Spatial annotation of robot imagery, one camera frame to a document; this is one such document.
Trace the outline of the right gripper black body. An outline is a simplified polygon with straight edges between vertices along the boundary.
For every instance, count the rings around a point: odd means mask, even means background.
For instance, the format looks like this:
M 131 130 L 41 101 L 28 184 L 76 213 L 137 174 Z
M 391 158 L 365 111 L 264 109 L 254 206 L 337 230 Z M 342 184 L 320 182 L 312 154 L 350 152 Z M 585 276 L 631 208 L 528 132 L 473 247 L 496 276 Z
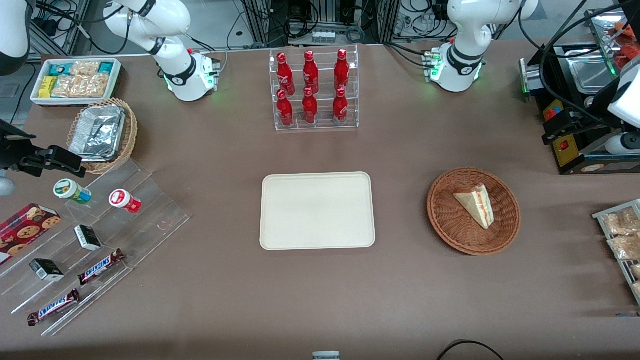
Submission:
M 33 144 L 32 139 L 37 136 L 18 129 L 7 121 L 0 121 L 0 168 L 9 170 L 19 162 L 31 155 Z

